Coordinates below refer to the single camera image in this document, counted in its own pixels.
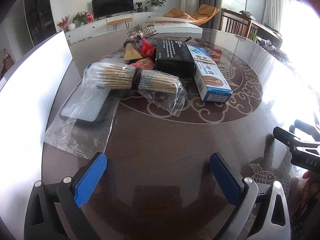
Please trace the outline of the dark display cabinet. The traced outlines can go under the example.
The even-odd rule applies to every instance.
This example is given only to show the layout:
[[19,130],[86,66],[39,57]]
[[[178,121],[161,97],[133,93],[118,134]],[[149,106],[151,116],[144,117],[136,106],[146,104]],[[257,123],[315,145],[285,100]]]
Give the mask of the dark display cabinet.
[[24,12],[34,46],[56,33],[50,0],[24,0]]

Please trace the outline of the blue white medicine box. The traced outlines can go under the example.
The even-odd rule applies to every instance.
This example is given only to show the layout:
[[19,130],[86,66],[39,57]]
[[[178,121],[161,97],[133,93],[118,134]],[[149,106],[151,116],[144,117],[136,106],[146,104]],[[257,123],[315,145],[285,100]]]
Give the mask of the blue white medicine box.
[[194,81],[204,102],[226,103],[233,94],[217,64],[201,47],[187,45],[195,60]]

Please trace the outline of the dark tray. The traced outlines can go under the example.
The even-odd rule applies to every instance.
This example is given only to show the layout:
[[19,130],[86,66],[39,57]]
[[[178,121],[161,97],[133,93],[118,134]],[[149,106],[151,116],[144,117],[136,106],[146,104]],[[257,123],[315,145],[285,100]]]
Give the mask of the dark tray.
[[70,154],[91,159],[104,152],[119,104],[117,90],[78,83],[53,122],[44,142]]

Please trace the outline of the leafy plant beside flowers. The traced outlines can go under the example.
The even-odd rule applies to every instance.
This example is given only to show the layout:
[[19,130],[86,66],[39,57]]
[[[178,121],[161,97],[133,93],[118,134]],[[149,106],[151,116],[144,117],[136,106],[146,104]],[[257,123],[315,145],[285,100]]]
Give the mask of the leafy plant beside flowers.
[[87,23],[87,12],[85,11],[81,11],[78,12],[74,17],[72,22],[76,25],[76,26],[82,26],[84,24]]

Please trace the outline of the small wooden bench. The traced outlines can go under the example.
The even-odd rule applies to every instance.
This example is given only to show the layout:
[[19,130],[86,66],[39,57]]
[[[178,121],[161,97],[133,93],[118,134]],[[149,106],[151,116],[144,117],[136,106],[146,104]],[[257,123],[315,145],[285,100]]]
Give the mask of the small wooden bench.
[[133,22],[133,18],[122,18],[114,21],[107,21],[107,26],[112,27],[114,31],[118,30],[118,26],[125,24],[126,29],[130,28],[130,24]]

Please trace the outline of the bagged cotton swab bundle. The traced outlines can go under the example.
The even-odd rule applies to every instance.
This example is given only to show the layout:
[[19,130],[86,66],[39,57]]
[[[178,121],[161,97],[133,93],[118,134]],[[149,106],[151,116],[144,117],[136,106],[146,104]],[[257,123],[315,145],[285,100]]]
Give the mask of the bagged cotton swab bundle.
[[135,91],[173,116],[180,115],[187,98],[187,91],[178,77],[119,62],[89,65],[82,84],[99,89]]

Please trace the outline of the rhinestone bow hair clip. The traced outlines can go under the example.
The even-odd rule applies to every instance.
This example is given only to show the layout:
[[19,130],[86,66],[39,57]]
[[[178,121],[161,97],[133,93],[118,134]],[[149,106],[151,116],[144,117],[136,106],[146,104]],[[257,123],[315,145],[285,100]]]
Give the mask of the rhinestone bow hair clip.
[[133,27],[127,34],[130,39],[137,40],[153,36],[157,34],[157,31],[154,23],[143,23]]

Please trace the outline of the red snack packet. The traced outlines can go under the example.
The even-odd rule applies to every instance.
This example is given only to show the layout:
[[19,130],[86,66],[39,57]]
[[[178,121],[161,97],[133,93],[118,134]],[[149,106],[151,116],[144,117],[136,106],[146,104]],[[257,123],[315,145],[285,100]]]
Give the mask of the red snack packet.
[[142,58],[131,60],[130,65],[142,70],[153,70],[155,68],[156,47],[146,39],[142,39],[138,44]]

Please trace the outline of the black television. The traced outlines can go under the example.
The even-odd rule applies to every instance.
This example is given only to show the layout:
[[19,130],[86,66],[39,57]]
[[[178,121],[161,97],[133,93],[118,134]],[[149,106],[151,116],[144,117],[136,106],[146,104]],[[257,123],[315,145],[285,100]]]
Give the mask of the black television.
[[92,0],[96,19],[134,10],[133,0]]

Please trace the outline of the white tv cabinet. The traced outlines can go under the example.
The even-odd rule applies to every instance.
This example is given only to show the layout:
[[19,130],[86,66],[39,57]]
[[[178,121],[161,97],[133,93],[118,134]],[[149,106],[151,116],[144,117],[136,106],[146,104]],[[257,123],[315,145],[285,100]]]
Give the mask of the white tv cabinet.
[[[118,16],[107,17],[102,20],[96,20],[92,23],[84,24],[74,30],[65,33],[66,39],[70,44],[85,40],[87,38],[104,35],[106,33],[113,32],[112,27],[107,26],[107,21],[114,21],[122,18],[133,18],[133,22],[130,24],[130,28],[138,24],[145,23],[146,20],[152,16],[162,17],[164,14],[161,11],[150,11],[150,12],[136,12],[131,14],[124,14]],[[118,30],[128,30],[125,24],[118,26]]]

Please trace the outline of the black odor removing bar box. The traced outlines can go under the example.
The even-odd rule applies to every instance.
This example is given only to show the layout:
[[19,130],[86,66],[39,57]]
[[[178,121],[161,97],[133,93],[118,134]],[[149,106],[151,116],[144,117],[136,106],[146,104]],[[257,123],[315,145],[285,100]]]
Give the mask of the black odor removing bar box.
[[193,78],[195,60],[184,41],[158,39],[155,70],[180,79]]

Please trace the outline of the wooden dining chair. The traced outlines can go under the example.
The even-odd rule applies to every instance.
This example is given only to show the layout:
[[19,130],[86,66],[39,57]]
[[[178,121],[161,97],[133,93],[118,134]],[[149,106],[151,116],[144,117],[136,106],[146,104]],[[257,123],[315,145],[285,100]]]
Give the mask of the wooden dining chair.
[[252,20],[249,17],[231,10],[222,10],[221,31],[248,38],[251,26]]

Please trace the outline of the potted green plant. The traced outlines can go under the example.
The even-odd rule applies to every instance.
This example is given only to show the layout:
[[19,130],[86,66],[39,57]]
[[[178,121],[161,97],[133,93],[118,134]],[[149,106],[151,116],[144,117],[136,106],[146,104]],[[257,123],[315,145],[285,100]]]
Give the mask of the potted green plant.
[[152,11],[159,11],[162,7],[164,7],[167,0],[146,0],[146,4],[150,6]]

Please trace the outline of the white storage box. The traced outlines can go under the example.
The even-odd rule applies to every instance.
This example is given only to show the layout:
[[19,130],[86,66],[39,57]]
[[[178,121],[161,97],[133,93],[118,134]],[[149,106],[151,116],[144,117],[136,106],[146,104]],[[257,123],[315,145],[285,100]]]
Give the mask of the white storage box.
[[183,18],[152,16],[146,23],[153,23],[157,33],[202,34],[202,28],[195,25],[196,21]]

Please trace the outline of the tan triangular pouch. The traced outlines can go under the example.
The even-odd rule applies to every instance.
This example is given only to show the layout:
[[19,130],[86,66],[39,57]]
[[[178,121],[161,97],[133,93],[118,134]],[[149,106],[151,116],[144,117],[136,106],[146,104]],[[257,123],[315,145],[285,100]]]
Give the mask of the tan triangular pouch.
[[124,54],[125,61],[140,60],[143,58],[140,55],[134,40],[127,39],[124,43],[124,48],[125,48],[125,54]]

